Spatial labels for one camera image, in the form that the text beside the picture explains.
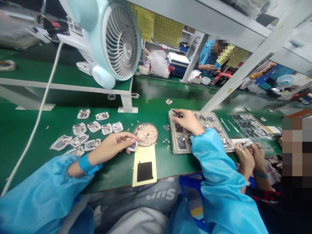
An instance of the white cable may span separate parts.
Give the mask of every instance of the white cable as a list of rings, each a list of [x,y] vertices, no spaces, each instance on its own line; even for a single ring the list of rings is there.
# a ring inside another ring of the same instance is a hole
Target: white cable
[[[32,134],[30,135],[28,143],[27,143],[27,145],[26,145],[26,147],[24,149],[24,152],[22,153],[22,155],[19,158],[17,164],[15,165],[15,167],[14,167],[14,169],[13,169],[13,171],[12,171],[10,177],[9,177],[9,180],[7,181],[3,191],[1,193],[1,197],[7,193],[7,190],[9,189],[9,186],[10,186],[10,184],[11,184],[11,182],[12,182],[12,180],[13,180],[15,174],[16,174],[16,171],[20,167],[20,165],[21,165],[21,163],[22,163],[22,161],[23,161],[23,159],[24,159],[24,157],[25,157],[25,155],[26,155],[26,153],[27,153],[27,151],[28,151],[32,141],[33,141],[33,137],[34,137],[34,135],[36,133],[36,130],[37,130],[37,127],[38,127],[38,124],[39,124],[39,121],[40,121],[40,117],[41,117],[43,106],[46,103],[46,97],[48,96],[48,91],[49,91],[49,88],[50,88],[50,84],[52,83],[52,79],[53,79],[53,76],[54,76],[54,73],[55,73],[55,70],[56,70],[56,66],[57,66],[58,61],[59,61],[58,59],[59,59],[59,54],[61,53],[62,46],[63,46],[63,42],[61,42],[59,44],[58,51],[56,53],[56,57],[55,57],[55,60],[54,60],[52,72],[51,72],[51,75],[50,75],[50,78],[49,78],[49,81],[48,81],[48,85],[46,86],[46,89],[45,89],[46,91],[45,91],[45,94],[44,94],[42,102],[41,102],[41,106],[40,106],[40,109],[39,109],[37,121],[36,121],[36,124],[35,124],[35,126],[33,128]]]

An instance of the white plastic bag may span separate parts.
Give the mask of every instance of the white plastic bag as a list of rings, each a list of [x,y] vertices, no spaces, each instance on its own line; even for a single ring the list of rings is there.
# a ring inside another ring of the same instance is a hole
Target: white plastic bag
[[[154,75],[164,78],[169,77],[169,70],[166,61],[166,53],[163,50],[155,50],[147,57],[147,64],[151,63],[151,71]]]

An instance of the blue fan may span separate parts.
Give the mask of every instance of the blue fan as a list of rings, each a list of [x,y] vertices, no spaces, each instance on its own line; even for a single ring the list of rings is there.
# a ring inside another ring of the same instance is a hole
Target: blue fan
[[[141,55],[141,36],[128,3],[123,0],[59,0],[67,13],[70,35],[60,41],[78,49],[87,61],[82,71],[104,88],[130,79]]]

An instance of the blue smock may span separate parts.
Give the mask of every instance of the blue smock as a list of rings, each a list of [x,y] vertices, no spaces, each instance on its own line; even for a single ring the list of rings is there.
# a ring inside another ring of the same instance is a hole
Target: blue smock
[[[218,56],[213,53],[215,40],[208,40],[202,49],[201,55],[199,56],[199,64],[206,65],[212,64],[215,65],[214,68],[218,69],[221,67],[220,63],[217,62]],[[214,71],[200,70],[202,76],[212,76]]]
[[[192,152],[199,160],[204,181],[203,214],[209,233],[268,233],[254,200],[240,189],[246,185],[213,129],[192,136]],[[57,233],[75,198],[93,175],[70,177],[66,170],[77,161],[72,155],[51,159],[0,198],[0,233]],[[199,233],[186,198],[180,199],[166,233]],[[70,233],[93,233],[93,213],[87,206]]]

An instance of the blue wrist strap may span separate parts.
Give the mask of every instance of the blue wrist strap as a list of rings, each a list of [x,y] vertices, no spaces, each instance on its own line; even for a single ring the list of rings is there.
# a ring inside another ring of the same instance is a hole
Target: blue wrist strap
[[[261,178],[269,178],[269,176],[267,175],[267,174],[261,174],[261,173],[258,173],[258,172],[256,172],[256,171],[253,171],[253,175],[254,176],[258,176],[258,177],[261,177]]]
[[[78,164],[79,164],[80,169],[84,171],[86,175],[91,175],[95,173],[97,170],[101,169],[103,167],[103,164],[93,166],[92,164],[89,163],[88,154],[89,153],[81,157],[79,159]]]

